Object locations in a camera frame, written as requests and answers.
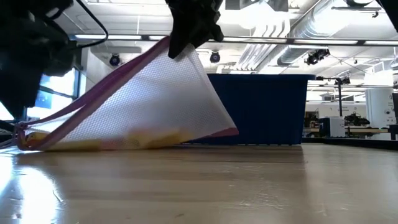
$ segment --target white mesh bag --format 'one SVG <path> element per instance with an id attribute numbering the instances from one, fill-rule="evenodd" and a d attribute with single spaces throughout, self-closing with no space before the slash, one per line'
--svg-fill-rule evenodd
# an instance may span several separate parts
<path id="1" fill-rule="evenodd" d="M 184 133 L 180 139 L 188 141 L 236 129 L 195 49 L 188 46 L 173 60 L 167 56 L 168 46 L 165 38 L 135 62 L 119 67 L 119 73 L 109 74 L 114 78 L 106 77 L 108 83 L 86 93 L 91 98 L 80 101 L 81 107 L 30 123 L 30 131 L 49 135 L 29 149 L 45 150 L 63 142 L 125 141 L 129 133 L 145 133 L 149 141 L 165 133 Z"/>

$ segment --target security camera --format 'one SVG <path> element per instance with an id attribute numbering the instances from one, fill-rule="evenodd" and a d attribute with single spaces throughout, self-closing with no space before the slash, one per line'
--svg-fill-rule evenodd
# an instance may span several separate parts
<path id="1" fill-rule="evenodd" d="M 111 59 L 109 60 L 109 64 L 111 64 L 112 66 L 119 66 L 120 64 L 120 57 L 119 54 L 112 54 Z"/>
<path id="2" fill-rule="evenodd" d="M 214 51 L 213 53 L 211 53 L 211 56 L 210 56 L 211 63 L 218 63 L 218 62 L 220 62 L 220 59 L 221 59 L 220 54 L 217 51 Z"/>

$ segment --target mesh bag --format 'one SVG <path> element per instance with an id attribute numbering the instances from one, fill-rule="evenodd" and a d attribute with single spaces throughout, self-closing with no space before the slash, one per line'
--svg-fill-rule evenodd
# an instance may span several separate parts
<path id="1" fill-rule="evenodd" d="M 161 40 L 64 110 L 20 125 L 19 147 L 141 149 L 237 134 L 195 49 L 188 46 L 173 60 L 168 46 L 169 38 Z"/>

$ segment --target ceiling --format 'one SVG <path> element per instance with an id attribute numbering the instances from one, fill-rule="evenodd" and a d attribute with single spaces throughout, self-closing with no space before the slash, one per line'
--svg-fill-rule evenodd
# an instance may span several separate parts
<path id="1" fill-rule="evenodd" d="M 289 13 L 284 18 L 289 18 L 290 25 L 295 24 L 317 0 L 289 0 Z M 168 35 L 172 30 L 172 17 L 164 0 L 88 0 L 88 7 L 92 13 L 104 24 L 110 34 L 152 34 Z M 376 2 L 369 7 L 379 7 Z M 275 20 L 275 14 L 262 13 L 262 18 L 255 22 L 256 27 L 251 27 L 255 20 L 249 12 L 227 11 L 220 9 L 221 18 L 218 24 L 225 36 L 250 36 L 262 29 L 262 24 Z M 333 34 L 336 39 L 398 39 L 398 33 L 393 28 L 387 15 L 380 12 L 379 16 L 372 18 L 373 12 L 351 12 L 352 17 L 347 25 Z M 335 17 L 325 17 L 330 23 Z M 57 22 L 69 34 L 102 34 L 100 27 L 78 5 L 67 9 Z M 135 41 L 107 41 L 106 47 L 140 47 L 142 52 L 149 49 L 153 42 Z M 233 65 L 238 62 L 246 49 L 246 44 L 206 43 L 199 49 L 199 57 L 208 73 L 215 73 L 219 66 Z M 348 72 L 351 78 L 363 79 L 365 69 L 372 67 L 375 62 L 392 60 L 394 49 L 392 47 L 329 47 L 331 56 L 316 65 L 304 63 L 306 55 L 288 67 L 267 66 L 261 72 L 283 74 L 315 74 L 324 77 L 334 77 L 340 73 Z M 217 50 L 221 55 L 219 63 L 210 63 L 210 54 Z M 101 60 L 108 62 L 111 54 L 95 53 Z M 128 61 L 139 55 L 121 54 L 122 61 Z"/>

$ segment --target blue partition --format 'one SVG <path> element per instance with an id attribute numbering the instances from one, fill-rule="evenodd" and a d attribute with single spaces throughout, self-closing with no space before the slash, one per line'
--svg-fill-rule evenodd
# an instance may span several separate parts
<path id="1" fill-rule="evenodd" d="M 239 135 L 190 143 L 301 144 L 307 82 L 315 75 L 208 76 Z"/>

